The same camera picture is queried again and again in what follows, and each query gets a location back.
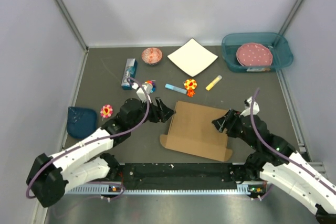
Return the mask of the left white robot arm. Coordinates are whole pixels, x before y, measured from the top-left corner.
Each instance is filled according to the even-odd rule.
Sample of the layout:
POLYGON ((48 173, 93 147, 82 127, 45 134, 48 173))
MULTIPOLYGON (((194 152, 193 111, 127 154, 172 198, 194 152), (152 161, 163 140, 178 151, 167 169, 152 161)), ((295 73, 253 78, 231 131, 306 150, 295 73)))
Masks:
POLYGON ((107 151, 124 142, 141 124, 164 123, 174 115, 160 98, 155 101, 127 99, 113 118, 85 139, 56 154, 37 156, 26 179, 27 198, 48 208, 77 186, 95 179, 116 179, 119 163, 107 151))

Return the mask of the brown cardboard box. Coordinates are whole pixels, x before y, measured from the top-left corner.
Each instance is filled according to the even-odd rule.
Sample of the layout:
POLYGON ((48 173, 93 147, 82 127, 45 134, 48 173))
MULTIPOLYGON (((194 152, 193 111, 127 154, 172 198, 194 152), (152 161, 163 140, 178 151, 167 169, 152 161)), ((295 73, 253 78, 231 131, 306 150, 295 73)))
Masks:
POLYGON ((233 151, 227 148, 228 136, 212 123, 226 110, 177 101, 167 134, 160 135, 161 145, 168 149, 215 161, 228 161, 233 151))

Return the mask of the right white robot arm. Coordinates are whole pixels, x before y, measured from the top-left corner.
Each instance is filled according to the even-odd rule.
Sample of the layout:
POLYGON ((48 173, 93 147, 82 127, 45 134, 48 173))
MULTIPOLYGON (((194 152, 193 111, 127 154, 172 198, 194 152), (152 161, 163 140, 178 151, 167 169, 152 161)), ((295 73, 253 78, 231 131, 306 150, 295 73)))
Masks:
POLYGON ((212 124, 218 132, 239 138, 254 150, 244 164, 248 178, 278 187, 303 204, 318 223, 335 223, 335 185, 289 142, 272 134, 259 116, 230 109, 212 124))

